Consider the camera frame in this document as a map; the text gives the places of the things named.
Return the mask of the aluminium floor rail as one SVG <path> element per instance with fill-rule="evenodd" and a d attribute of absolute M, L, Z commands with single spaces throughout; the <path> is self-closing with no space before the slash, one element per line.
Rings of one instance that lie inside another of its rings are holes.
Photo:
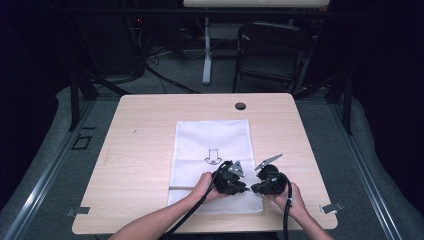
<path fill-rule="evenodd" d="M 382 195 L 369 171 L 365 159 L 354 140 L 354 137 L 349 135 L 345 130 L 345 127 L 342 123 L 342 111 L 338 105 L 333 104 L 329 105 L 329 109 L 336 121 L 336 125 L 341 132 L 344 141 L 346 142 L 350 152 L 353 155 L 353 164 L 355 166 L 356 172 L 386 238 L 388 240 L 403 240 L 401 233 L 391 214 L 389 213 L 388 207 L 383 200 Z"/>
<path fill-rule="evenodd" d="M 40 149 L 11 199 L 0 212 L 0 240 L 22 239 L 94 106 L 93 101 L 84 103 L 80 119 L 70 129 L 68 115 L 71 114 L 71 107 L 65 103 L 59 104 L 59 110 Z"/>

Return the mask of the dark equipment cabinet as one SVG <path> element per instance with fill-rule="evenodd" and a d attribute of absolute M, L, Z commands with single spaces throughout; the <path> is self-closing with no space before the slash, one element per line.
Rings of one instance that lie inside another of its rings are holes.
<path fill-rule="evenodd" d="M 141 62 L 125 17 L 84 15 L 78 24 L 97 70 L 105 75 L 135 75 Z"/>

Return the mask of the person's right hand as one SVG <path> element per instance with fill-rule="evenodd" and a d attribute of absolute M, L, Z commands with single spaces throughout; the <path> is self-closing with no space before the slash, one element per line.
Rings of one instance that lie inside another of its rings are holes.
<path fill-rule="evenodd" d="M 266 195 L 266 198 L 274 202 L 282 211 L 285 211 L 287 201 L 291 200 L 291 203 L 289 204 L 289 216 L 297 223 L 301 223 L 309 217 L 309 213 L 306 209 L 298 186 L 292 182 L 291 187 L 291 196 L 288 196 L 289 190 L 285 189 L 284 192 L 279 195 Z"/>

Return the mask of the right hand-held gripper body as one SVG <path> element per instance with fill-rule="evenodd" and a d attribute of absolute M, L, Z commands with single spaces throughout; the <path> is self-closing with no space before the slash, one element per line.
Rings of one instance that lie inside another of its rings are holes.
<path fill-rule="evenodd" d="M 282 157 L 282 154 L 277 154 L 261 162 L 257 167 L 257 177 L 262 185 L 263 195 L 279 195 L 284 192 L 288 183 L 287 177 L 272 165 L 272 162 Z"/>

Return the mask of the white desk leg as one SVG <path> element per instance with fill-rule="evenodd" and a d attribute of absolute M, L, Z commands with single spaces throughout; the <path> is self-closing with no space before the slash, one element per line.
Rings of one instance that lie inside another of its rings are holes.
<path fill-rule="evenodd" d="M 208 18 L 205 19 L 204 38 L 205 38 L 205 58 L 204 58 L 202 83 L 204 85 L 209 85 L 211 83 L 212 59 L 211 59 L 211 44 L 210 44 L 210 24 L 209 24 Z"/>

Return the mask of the person's left hand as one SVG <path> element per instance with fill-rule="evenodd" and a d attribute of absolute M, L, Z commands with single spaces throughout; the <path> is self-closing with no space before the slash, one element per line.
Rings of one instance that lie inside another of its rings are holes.
<path fill-rule="evenodd" d="M 205 203 L 225 197 L 225 194 L 219 193 L 212 184 L 212 173 L 205 172 L 200 176 L 199 181 L 189 194 L 189 199 L 197 203 L 203 196 L 206 196 Z"/>

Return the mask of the white mesh laundry bag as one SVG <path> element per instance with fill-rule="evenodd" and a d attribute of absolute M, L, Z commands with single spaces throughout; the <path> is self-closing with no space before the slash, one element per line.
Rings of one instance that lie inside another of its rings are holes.
<path fill-rule="evenodd" d="M 179 121 L 176 124 L 168 203 L 188 196 L 204 172 L 215 172 L 225 161 L 239 161 L 245 187 L 257 182 L 249 121 Z M 226 195 L 203 203 L 199 214 L 247 214 L 264 210 L 262 197 L 253 191 Z"/>

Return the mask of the black metal frame stand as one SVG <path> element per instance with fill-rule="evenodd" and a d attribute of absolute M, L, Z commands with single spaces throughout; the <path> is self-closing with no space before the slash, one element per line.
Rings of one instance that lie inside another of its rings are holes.
<path fill-rule="evenodd" d="M 348 73 L 336 73 L 330 77 L 307 87 L 294 95 L 295 99 L 303 99 L 318 91 L 324 86 L 329 86 L 329 90 L 324 99 L 327 104 L 338 104 L 342 102 L 342 126 L 347 134 L 351 135 L 351 110 L 352 110 L 352 90 L 353 81 Z"/>
<path fill-rule="evenodd" d="M 119 88 L 115 84 L 107 81 L 103 77 L 96 75 L 88 70 L 76 70 L 70 78 L 70 97 L 71 97 L 71 125 L 69 130 L 73 131 L 80 122 L 80 103 L 79 93 L 89 101 L 95 101 L 99 96 L 94 84 L 100 84 L 112 92 L 124 96 L 128 92 Z"/>

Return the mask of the grey metal table bracket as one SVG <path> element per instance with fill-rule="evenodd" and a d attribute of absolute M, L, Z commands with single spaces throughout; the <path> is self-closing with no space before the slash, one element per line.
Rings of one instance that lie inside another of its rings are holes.
<path fill-rule="evenodd" d="M 70 208 L 66 212 L 66 216 L 69 217 L 75 217 L 77 215 L 81 214 L 88 214 L 90 211 L 89 207 L 76 207 L 76 208 Z"/>
<path fill-rule="evenodd" d="M 334 202 L 328 205 L 323 205 L 320 207 L 320 211 L 324 214 L 337 214 L 340 210 L 344 208 L 344 205 L 341 202 Z"/>

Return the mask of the black folding chair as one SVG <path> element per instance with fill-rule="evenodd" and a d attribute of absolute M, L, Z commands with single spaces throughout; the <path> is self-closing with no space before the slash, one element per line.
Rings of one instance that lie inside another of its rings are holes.
<path fill-rule="evenodd" d="M 284 24 L 251 22 L 237 33 L 232 92 L 245 76 L 281 83 L 294 93 L 313 48 L 306 30 Z"/>

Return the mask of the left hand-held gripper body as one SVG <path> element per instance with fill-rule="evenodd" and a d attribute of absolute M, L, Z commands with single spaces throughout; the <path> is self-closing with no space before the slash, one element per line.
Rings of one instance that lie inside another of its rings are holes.
<path fill-rule="evenodd" d="M 222 194 L 235 195 L 245 191 L 245 184 L 240 181 L 245 176 L 239 161 L 225 161 L 213 173 L 213 185 Z"/>

